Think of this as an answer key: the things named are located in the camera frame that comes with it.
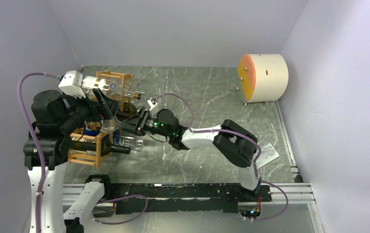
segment floor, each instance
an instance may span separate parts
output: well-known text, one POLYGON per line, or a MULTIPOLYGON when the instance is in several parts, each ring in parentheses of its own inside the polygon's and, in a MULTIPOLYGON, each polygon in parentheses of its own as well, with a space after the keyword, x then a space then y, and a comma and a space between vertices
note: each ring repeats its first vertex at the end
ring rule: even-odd
MULTIPOLYGON (((180 94, 195 111, 194 128, 212 127, 231 119, 257 136, 260 146, 271 144, 279 157, 259 169, 260 176, 274 183, 294 182, 290 159, 283 140, 276 103, 243 106, 236 93, 235 68, 220 67, 119 67, 85 66, 84 74, 111 70, 134 74, 137 88, 147 91, 143 99, 161 93, 180 94)), ((145 106, 145 100, 137 100, 145 106)), ((182 125, 189 125, 190 111, 175 97, 164 97, 161 105, 169 108, 182 125)), ((238 182, 236 166, 216 149, 177 151, 168 143, 144 137, 144 146, 131 154, 113 154, 99 169, 69 164, 65 183, 84 183, 91 174, 108 174, 114 183, 230 183, 238 182)))

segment purple cable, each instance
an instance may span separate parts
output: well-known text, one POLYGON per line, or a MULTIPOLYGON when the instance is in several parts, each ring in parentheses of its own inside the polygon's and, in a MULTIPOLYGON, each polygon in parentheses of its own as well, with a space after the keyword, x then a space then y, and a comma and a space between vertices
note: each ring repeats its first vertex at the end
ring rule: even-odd
MULTIPOLYGON (((38 185, 38 189, 37 189, 38 193, 41 193, 42 188, 43 188, 43 184, 44 184, 45 179, 46 179, 45 157, 43 155, 42 147, 41 147, 41 144, 39 143, 38 137, 36 136, 35 130, 32 127, 31 120, 29 119, 29 116, 28 116, 28 113, 26 111, 25 104, 23 103, 23 98, 22 98, 22 84, 23 84, 23 81, 26 78, 28 78, 30 76, 33 76, 33 75, 41 75, 41 76, 46 76, 46 77, 50 77, 50 78, 54 78, 54 79, 59 79, 60 76, 53 75, 53 74, 48 74, 48 73, 42 73, 42 72, 29 73, 29 74, 23 76, 22 78, 20 78, 19 81, 18 81, 18 84, 17 84, 17 97, 18 97, 18 100, 19 100, 19 106, 22 110, 23 116, 25 117, 26 124, 27 124, 28 129, 29 129, 29 133, 31 134, 32 139, 35 142, 35 146, 38 149, 39 159, 41 161, 42 174, 41 174, 41 179, 39 181, 39 185, 38 185)), ((36 232, 41 232, 41 195, 36 196, 35 221, 36 221, 36 232)))
POLYGON ((119 224, 124 224, 124 223, 127 223, 127 222, 131 222, 131 221, 134 221, 135 219, 139 218, 147 209, 148 207, 148 199, 143 196, 143 195, 131 195, 131 196, 126 196, 126 197, 122 197, 122 198, 117 198, 117 199, 112 199, 112 200, 105 200, 105 201, 100 201, 98 202, 98 204, 102 204, 102 203, 107 203, 107 202, 115 202, 115 201, 119 201, 119 200, 125 200, 125 199, 130 199, 130 198, 143 198, 145 200, 145 207, 144 209, 142 210, 141 213, 139 213, 137 216, 129 219, 129 220, 125 220, 125 221, 122 221, 122 222, 102 222, 100 220, 97 220, 95 217, 94 217, 94 213, 92 211, 92 220, 94 220, 95 222, 97 223, 100 223, 100 224, 104 224, 104 225, 119 225, 119 224))
POLYGON ((194 112, 192 111, 192 108, 190 107, 189 103, 188 103, 188 102, 186 102, 186 100, 185 100, 185 99, 183 99, 181 96, 179 96, 179 95, 177 95, 177 94, 173 94, 173 93, 165 93, 165 94, 159 95, 159 96, 156 98, 156 100, 157 100, 157 99, 160 99, 160 98, 161 98, 161 97, 163 97, 163 96, 168 96, 168 95, 178 97, 180 100, 182 100, 182 101, 183 101, 183 102, 188 106, 189 110, 191 111, 191 123, 189 124, 188 129, 189 129, 189 131, 190 131, 191 133, 211 133, 211 132, 230 133, 230 134, 233 134, 233 135, 235 135, 235 136, 241 137, 241 138, 243 138, 243 139, 245 139, 245 140, 247 140, 247 141, 251 142, 251 143, 252 143, 252 144, 253 144, 253 145, 258 149, 258 154, 256 155, 256 157, 255 157, 255 158, 253 159, 253 161, 252 161, 252 163, 253 163, 253 170, 254 170, 254 172, 255 172, 255 176, 258 178, 258 180, 259 180, 260 182, 266 183, 266 184, 268 184, 268 185, 270 185, 270 186, 272 186, 272 187, 275 187, 275 188, 279 189, 279 190, 282 192, 282 194, 285 196, 286 203, 285 203, 284 208, 283 208, 279 213, 277 213, 277 214, 275 214, 275 215, 273 215, 273 216, 271 216, 271 217, 266 217, 266 218, 261 218, 261 219, 255 219, 255 221, 266 221, 266 220, 270 220, 270 219, 273 219, 273 218, 275 218, 275 217, 278 217, 278 216, 280 216, 282 213, 284 213, 284 212, 285 212, 285 210, 288 208, 288 203, 289 203, 289 201, 288 201, 288 196, 286 195, 286 193, 285 193, 285 192, 284 192, 280 187, 278 187, 278 186, 274 185, 273 183, 269 183, 269 182, 267 182, 267 181, 264 181, 264 180, 262 180, 262 179, 258 176, 258 168, 257 168, 257 166, 256 166, 256 160, 257 160, 257 159, 259 158, 259 156, 261 155, 262 150, 261 150, 261 147, 257 144, 257 142, 255 142, 253 139, 251 139, 251 138, 249 138, 249 137, 247 137, 247 136, 245 136, 245 135, 243 135, 243 134, 240 134, 240 133, 237 133, 237 132, 234 132, 234 131, 230 131, 230 130, 224 130, 224 129, 213 129, 213 130, 193 130, 193 129, 191 128, 191 126, 192 126, 192 123, 194 122, 194 112))

